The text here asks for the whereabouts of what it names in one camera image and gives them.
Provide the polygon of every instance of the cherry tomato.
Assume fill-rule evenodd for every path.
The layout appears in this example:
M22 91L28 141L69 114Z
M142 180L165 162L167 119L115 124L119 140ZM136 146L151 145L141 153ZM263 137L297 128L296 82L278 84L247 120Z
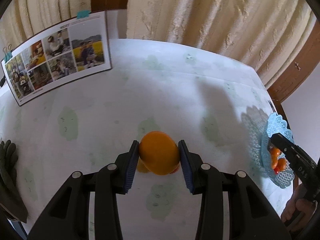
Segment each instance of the cherry tomato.
M273 170L274 170L275 174L278 174L280 171L278 167L275 167Z
M280 153L281 153L281 151L278 148L272 148L271 151L270 151L270 154L272 156L277 156L278 157L280 155Z
M277 167L279 168L279 171L284 171L285 168L287 167L287 160L285 158L280 158L278 160Z
M271 155L271 161L272 161L271 169L274 170L276 168L276 166L278 165L278 157L275 155Z

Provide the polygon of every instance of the curtain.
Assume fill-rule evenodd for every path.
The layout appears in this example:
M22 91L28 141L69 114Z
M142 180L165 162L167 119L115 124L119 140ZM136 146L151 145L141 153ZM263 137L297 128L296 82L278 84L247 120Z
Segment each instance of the curtain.
M268 88L306 42L305 0L128 0L127 38L180 43L241 61Z
M91 10L91 0L12 0L0 20L0 39L15 48L81 10Z

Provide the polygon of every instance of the photo of couple in field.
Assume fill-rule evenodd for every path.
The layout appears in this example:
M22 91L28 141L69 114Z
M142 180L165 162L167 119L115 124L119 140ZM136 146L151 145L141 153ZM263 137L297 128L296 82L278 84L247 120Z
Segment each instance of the photo of couple in field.
M69 28L78 71L105 63L100 31L101 27L98 19Z

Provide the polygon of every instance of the silver screw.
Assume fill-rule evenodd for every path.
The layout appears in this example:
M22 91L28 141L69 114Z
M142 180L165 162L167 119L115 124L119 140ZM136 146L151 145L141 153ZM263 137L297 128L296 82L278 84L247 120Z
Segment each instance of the silver screw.
M114 163L111 163L111 164L108 165L107 168L108 168L109 171L113 171L113 170L115 170L117 168L117 165L115 165Z
M81 172L79 172L79 171L75 171L74 173L72 173L72 177L74 178L74 179L77 179L77 178L79 178L81 176Z
M244 171L238 171L238 176L241 178L244 178L245 176L247 176L247 174Z
M201 169L203 169L203 170L209 170L210 167L211 167L211 166L210 166L208 163L203 163L203 164L201 164Z

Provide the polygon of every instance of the human hand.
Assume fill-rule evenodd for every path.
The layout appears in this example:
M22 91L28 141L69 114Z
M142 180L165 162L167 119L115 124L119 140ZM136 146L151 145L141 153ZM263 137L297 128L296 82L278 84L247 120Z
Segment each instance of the human hand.
M291 229L292 232L295 232L304 228L308 224L309 220L311 219L313 213L316 211L316 207L317 207L317 203L310 202L303 198L298 199L299 191L301 190L301 187L302 187L302 184L300 184L295 189L291 199L288 200L281 214L282 222L286 222L287 220L290 220L296 209L305 214L301 218L301 220L295 226L292 227Z

